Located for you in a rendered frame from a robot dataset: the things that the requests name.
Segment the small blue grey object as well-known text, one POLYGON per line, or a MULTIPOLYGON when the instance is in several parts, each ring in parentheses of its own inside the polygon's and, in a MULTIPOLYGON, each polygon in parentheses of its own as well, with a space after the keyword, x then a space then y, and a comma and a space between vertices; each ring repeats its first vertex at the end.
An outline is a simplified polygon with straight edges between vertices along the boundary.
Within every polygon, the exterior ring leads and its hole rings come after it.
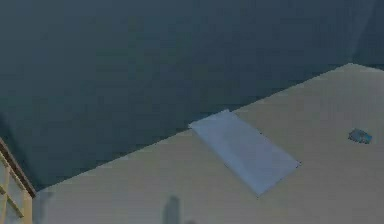
POLYGON ((348 134, 348 139, 357 143, 369 144, 372 140, 372 136, 360 129, 353 129, 348 134))

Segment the light wooden shelf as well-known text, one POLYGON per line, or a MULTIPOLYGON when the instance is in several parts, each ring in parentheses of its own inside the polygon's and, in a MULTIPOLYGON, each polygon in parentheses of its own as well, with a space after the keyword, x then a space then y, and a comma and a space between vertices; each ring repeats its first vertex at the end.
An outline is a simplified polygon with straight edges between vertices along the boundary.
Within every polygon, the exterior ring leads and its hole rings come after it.
POLYGON ((36 191, 0 137, 0 224, 33 224, 36 191))

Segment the pale blue floor cloth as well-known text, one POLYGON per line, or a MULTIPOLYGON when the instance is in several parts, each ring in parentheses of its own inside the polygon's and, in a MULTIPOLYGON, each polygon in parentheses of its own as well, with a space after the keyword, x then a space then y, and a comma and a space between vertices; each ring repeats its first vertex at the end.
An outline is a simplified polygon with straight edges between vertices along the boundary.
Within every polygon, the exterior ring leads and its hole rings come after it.
POLYGON ((189 127, 257 196, 300 166, 289 153, 229 110, 194 121, 189 127))

